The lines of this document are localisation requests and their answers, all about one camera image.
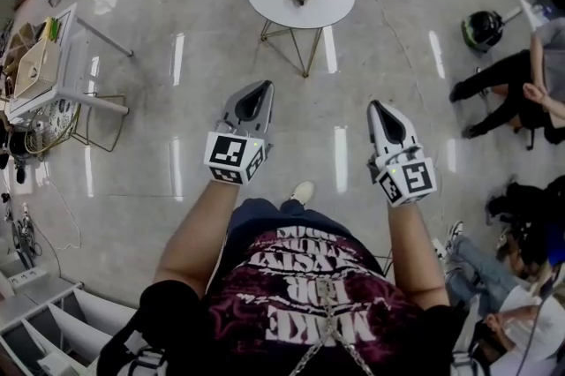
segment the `gray floor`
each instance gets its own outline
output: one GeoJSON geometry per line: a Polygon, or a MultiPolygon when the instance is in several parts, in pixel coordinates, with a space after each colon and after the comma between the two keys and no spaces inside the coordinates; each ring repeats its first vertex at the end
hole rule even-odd
{"type": "MultiPolygon", "coordinates": [[[[240,201],[262,196],[280,203],[296,184],[313,180],[318,190],[312,208],[386,255],[386,202],[365,167],[372,152],[365,108],[379,99],[413,121],[435,160],[440,189],[420,202],[431,234],[444,238],[449,224],[463,219],[471,236],[490,248],[498,230],[485,226],[488,193],[511,174],[544,185],[565,165],[565,147],[549,146],[539,135],[528,153],[525,135],[508,127],[461,140],[461,128],[479,120],[486,105],[475,98],[454,108],[448,101],[456,80],[525,48],[529,39],[524,19],[517,18],[491,54],[477,57],[463,44],[461,19],[481,9],[505,13],[517,1],[357,0],[333,26],[337,72],[328,70],[331,49],[322,40],[312,76],[302,79],[259,44],[263,21],[247,0],[63,0],[57,10],[78,3],[85,18],[134,49],[135,57],[127,59],[93,44],[98,73],[84,77],[101,94],[126,94],[131,113],[113,154],[69,141],[44,164],[33,162],[25,185],[14,184],[10,172],[4,179],[55,246],[77,244],[73,221],[78,224],[80,249],[58,251],[65,277],[135,304],[167,239],[209,179],[204,146],[224,101],[254,80],[271,79],[275,147],[240,201]],[[437,57],[434,39],[441,49],[437,57]],[[347,152],[336,153],[343,137],[347,152]]],[[[30,0],[18,23],[52,13],[44,0],[30,0]]],[[[279,43],[292,55],[287,37],[279,43]]],[[[306,45],[312,37],[302,33],[300,41],[306,45]]],[[[496,100],[490,102],[493,108],[496,100]]],[[[111,140],[117,120],[95,111],[93,135],[111,140]]],[[[52,251],[40,242],[44,260],[56,267],[52,251]]]]}

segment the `beige storage box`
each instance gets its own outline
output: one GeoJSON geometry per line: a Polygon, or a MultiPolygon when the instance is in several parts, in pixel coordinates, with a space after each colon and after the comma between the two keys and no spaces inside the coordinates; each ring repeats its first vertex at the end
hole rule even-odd
{"type": "Polygon", "coordinates": [[[41,39],[19,61],[14,98],[35,98],[57,82],[61,47],[41,39]]]}

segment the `blue jeans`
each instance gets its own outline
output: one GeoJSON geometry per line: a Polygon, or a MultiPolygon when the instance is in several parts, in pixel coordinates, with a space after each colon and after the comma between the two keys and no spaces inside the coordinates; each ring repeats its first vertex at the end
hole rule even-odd
{"type": "Polygon", "coordinates": [[[481,316],[498,312],[510,291],[518,284],[514,276],[495,257],[483,253],[463,235],[454,242],[451,255],[454,261],[468,263],[485,285],[484,288],[478,288],[462,270],[454,271],[446,280],[452,304],[463,301],[467,305],[474,296],[480,295],[478,312],[481,316]]]}
{"type": "MultiPolygon", "coordinates": [[[[228,225],[228,237],[235,230],[240,231],[248,222],[253,222],[253,225],[250,226],[255,227],[257,220],[263,219],[267,223],[265,225],[268,225],[270,220],[284,223],[287,226],[296,225],[294,223],[295,219],[303,219],[305,221],[301,221],[300,225],[307,225],[306,222],[310,222],[315,229],[323,229],[328,233],[336,232],[339,235],[350,235],[350,232],[342,224],[317,211],[306,210],[298,200],[286,200],[280,208],[277,208],[265,199],[246,199],[231,215],[230,224],[228,225]]],[[[262,231],[258,229],[257,235],[262,233],[262,231]]]]}

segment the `jeans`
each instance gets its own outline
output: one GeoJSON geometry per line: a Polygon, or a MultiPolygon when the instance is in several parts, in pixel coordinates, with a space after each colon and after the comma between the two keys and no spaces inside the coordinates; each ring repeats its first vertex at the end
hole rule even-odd
{"type": "Polygon", "coordinates": [[[265,199],[246,199],[231,215],[230,224],[228,225],[228,237],[234,231],[239,231],[239,229],[253,220],[265,219],[265,222],[269,220],[287,220],[288,225],[293,225],[291,222],[293,218],[306,219],[308,222],[312,222],[313,225],[321,225],[324,231],[329,233],[334,230],[340,235],[350,235],[350,232],[342,224],[317,211],[306,210],[298,200],[289,199],[283,202],[279,209],[265,199]]]}
{"type": "Polygon", "coordinates": [[[463,301],[467,305],[479,295],[478,312],[481,316],[498,312],[510,291],[518,284],[514,276],[495,257],[478,249],[468,237],[460,235],[453,243],[451,254],[454,261],[468,263],[485,285],[484,288],[474,286],[462,270],[452,272],[446,280],[452,304],[463,301]]]}
{"type": "Polygon", "coordinates": [[[531,83],[530,51],[524,50],[505,57],[490,67],[467,78],[458,87],[462,100],[471,98],[483,89],[508,84],[508,96],[504,103],[485,120],[474,125],[479,134],[498,128],[520,116],[524,128],[535,129],[546,124],[546,116],[540,105],[524,97],[523,86],[531,83]]]}

